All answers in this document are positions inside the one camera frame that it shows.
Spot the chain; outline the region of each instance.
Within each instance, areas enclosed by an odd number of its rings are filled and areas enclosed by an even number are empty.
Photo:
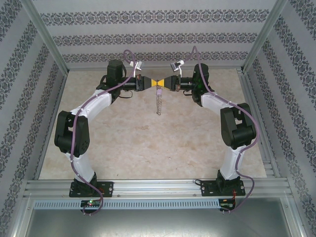
[[[156,91],[156,101],[157,101],[157,114],[161,115],[161,106],[162,106],[162,89],[160,85],[156,86],[157,91]]]

